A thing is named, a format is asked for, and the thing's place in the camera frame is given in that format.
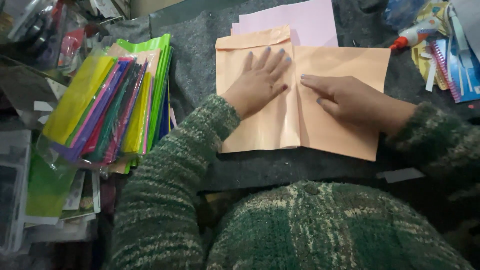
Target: glue bottle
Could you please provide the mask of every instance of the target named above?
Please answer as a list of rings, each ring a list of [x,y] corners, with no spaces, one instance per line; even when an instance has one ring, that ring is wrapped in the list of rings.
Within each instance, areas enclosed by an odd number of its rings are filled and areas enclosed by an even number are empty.
[[[412,47],[424,41],[428,35],[438,31],[440,21],[436,17],[427,18],[413,27],[402,31],[399,38],[395,40],[391,50],[401,49],[404,47]]]

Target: table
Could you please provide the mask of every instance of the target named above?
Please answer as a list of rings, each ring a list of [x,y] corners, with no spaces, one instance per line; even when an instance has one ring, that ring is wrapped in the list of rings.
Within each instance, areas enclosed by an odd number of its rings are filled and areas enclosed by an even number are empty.
[[[174,48],[170,72],[171,105],[183,119],[203,98],[216,92],[215,48],[217,38],[230,34],[240,14],[248,14],[298,0],[186,0],[149,16],[151,36],[172,34]],[[383,24],[381,14],[388,0],[333,0],[340,46],[387,48],[397,34]],[[414,104],[429,101],[463,119],[479,114],[469,104],[456,105],[449,91],[425,90],[425,82],[411,60],[410,51],[392,55],[384,92]],[[480,102],[473,102],[480,108]],[[374,179],[378,172],[409,167],[385,146],[381,138],[376,162],[354,159],[308,148],[251,151],[217,156],[205,178],[204,190],[222,191],[281,185],[301,180]]]

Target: knit sweater sleeve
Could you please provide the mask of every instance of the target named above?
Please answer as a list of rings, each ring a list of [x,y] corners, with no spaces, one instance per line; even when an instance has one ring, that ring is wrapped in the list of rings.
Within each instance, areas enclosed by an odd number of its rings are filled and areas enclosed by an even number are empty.
[[[480,129],[428,102],[420,104],[387,142],[446,192],[467,189],[480,180]]]
[[[204,251],[193,200],[235,109],[211,95],[145,156],[115,217],[110,269],[200,269]]]

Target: sweater button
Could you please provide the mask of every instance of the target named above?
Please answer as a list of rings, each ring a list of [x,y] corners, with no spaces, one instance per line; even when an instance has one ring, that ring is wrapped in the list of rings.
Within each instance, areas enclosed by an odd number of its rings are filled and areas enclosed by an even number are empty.
[[[318,189],[312,184],[306,184],[303,186],[303,189],[305,189],[305,192],[310,195],[317,195],[319,193]]]

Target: pink spiral binding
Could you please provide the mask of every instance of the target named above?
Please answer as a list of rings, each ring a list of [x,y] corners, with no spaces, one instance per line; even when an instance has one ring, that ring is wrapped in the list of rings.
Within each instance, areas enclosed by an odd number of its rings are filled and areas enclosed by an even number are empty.
[[[430,47],[432,48],[433,51],[433,56],[437,60],[437,64],[440,67],[440,70],[442,71],[442,75],[445,79],[445,81],[448,84],[448,87],[450,88],[450,93],[452,93],[453,99],[455,100],[455,103],[459,103],[462,100],[462,95],[458,87],[456,86],[455,82],[451,82],[448,80],[448,67],[447,67],[447,61],[445,59],[445,56],[442,55],[442,52],[440,48],[437,45],[437,42],[431,42]]]

